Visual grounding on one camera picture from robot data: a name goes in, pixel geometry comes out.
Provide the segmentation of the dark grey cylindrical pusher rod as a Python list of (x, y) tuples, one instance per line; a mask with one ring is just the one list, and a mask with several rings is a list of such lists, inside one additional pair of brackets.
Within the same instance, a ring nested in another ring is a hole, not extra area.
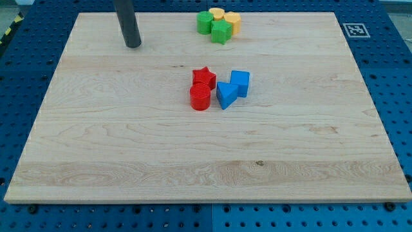
[(115, 12), (127, 47), (137, 48), (141, 37), (132, 0), (113, 0)]

